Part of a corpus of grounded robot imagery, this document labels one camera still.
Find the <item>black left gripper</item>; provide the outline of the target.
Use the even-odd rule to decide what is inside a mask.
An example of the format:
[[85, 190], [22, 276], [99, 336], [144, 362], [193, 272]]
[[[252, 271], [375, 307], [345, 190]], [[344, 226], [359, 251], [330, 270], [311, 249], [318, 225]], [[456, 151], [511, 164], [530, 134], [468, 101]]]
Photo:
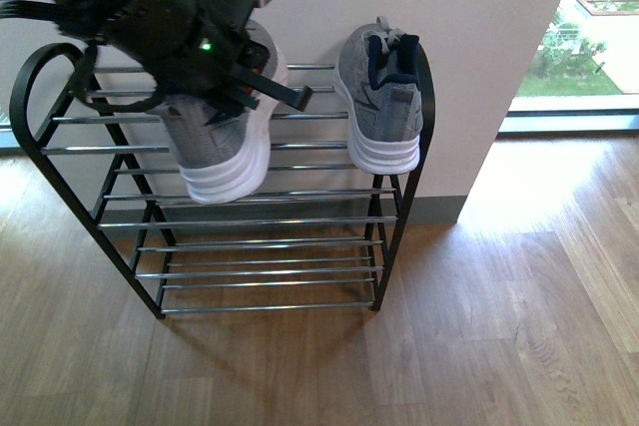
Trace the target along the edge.
[[209, 104], [223, 112], [255, 110], [259, 100], [244, 88], [221, 87], [232, 77], [303, 112], [310, 87], [295, 91], [259, 74], [270, 53], [251, 39], [247, 24], [269, 1], [127, 0], [104, 36], [139, 62], [163, 93], [209, 94]]

